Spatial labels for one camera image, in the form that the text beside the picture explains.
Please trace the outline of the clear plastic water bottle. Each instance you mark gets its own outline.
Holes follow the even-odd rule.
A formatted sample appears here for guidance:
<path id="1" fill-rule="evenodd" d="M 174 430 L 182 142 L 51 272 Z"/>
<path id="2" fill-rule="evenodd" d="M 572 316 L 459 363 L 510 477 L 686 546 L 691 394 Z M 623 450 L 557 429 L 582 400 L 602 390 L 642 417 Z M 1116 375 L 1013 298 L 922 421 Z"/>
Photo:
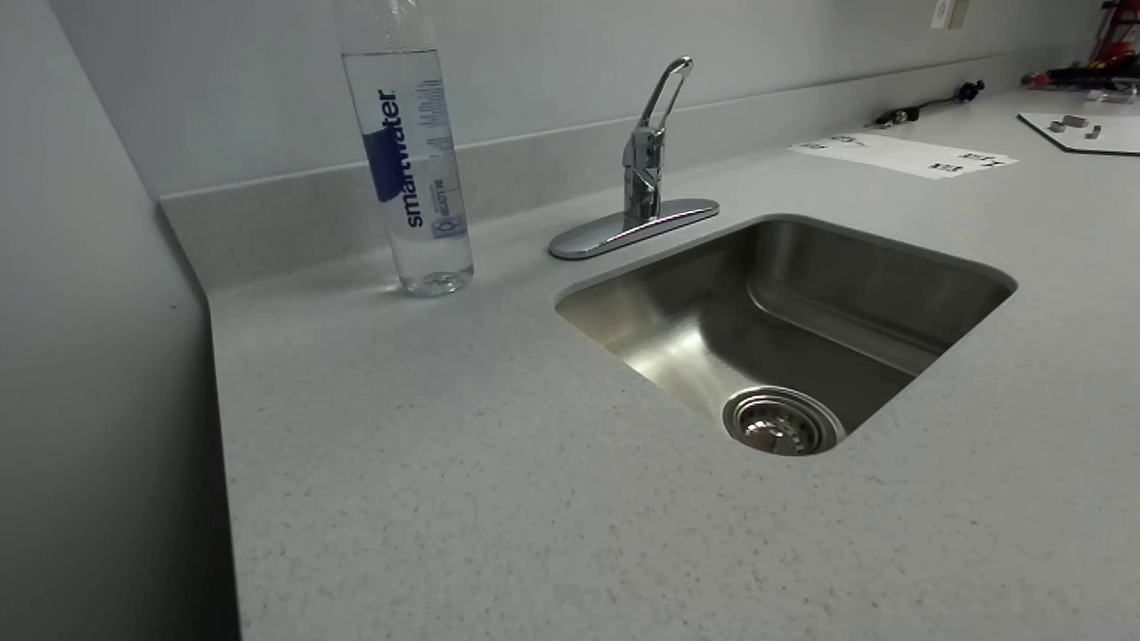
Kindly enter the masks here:
<path id="1" fill-rule="evenodd" d="M 474 263 L 423 0 L 329 0 L 329 13 L 396 273 L 412 297 L 451 295 Z"/>

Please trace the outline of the stainless steel sink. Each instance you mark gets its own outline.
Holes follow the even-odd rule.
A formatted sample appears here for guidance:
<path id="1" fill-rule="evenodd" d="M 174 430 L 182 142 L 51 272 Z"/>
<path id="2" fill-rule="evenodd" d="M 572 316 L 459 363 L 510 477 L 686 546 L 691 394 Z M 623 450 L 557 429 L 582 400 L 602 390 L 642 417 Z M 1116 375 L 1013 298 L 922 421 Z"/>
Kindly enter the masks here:
<path id="1" fill-rule="evenodd" d="M 565 293 L 563 320 L 754 451 L 831 451 L 1018 285 L 1005 271 L 773 216 Z"/>

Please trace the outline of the white board with metal pieces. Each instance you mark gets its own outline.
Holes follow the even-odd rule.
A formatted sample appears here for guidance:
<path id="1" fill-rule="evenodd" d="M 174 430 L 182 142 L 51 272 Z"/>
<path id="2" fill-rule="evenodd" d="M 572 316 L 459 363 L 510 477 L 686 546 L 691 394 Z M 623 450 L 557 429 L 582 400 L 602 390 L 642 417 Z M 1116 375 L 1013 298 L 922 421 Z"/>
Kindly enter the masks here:
<path id="1" fill-rule="evenodd" d="M 1021 112 L 1018 120 L 1059 151 L 1140 157 L 1140 115 L 1070 115 Z"/>

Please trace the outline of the white printed paper sheet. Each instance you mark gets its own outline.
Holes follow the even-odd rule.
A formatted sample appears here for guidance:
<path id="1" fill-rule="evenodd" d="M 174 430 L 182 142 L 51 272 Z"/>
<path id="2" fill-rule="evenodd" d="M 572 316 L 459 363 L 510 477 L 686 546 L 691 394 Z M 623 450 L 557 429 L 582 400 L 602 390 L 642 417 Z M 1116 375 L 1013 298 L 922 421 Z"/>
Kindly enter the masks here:
<path id="1" fill-rule="evenodd" d="M 1011 167 L 1018 162 L 1018 159 L 990 154 L 987 151 L 953 149 L 936 143 L 904 141 L 879 133 L 829 135 L 817 141 L 791 143 L 787 151 L 797 151 L 811 157 L 879 167 L 933 180 Z"/>

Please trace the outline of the chrome sink tap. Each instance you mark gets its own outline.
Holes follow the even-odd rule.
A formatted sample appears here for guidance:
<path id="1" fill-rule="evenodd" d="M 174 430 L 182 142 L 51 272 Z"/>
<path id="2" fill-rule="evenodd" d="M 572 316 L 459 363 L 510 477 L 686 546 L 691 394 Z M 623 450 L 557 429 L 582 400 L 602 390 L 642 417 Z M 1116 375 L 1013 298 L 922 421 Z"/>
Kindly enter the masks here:
<path id="1" fill-rule="evenodd" d="M 667 117 L 694 67 L 695 60 L 689 56 L 671 60 L 632 128 L 622 149 L 622 210 L 562 232 L 549 241 L 549 255 L 587 260 L 720 214 L 720 203 L 712 198 L 667 200 L 661 195 Z"/>

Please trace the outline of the red and black tools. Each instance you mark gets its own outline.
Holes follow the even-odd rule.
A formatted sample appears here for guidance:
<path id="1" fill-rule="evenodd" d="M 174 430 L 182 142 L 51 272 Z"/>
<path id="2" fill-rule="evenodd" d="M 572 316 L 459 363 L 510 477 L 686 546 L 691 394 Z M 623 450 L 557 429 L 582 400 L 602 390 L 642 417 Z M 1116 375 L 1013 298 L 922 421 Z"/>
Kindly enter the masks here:
<path id="1" fill-rule="evenodd" d="M 1067 68 L 1033 72 L 1021 86 L 1033 90 L 1140 94 L 1140 0 L 1104 0 L 1096 47 Z"/>

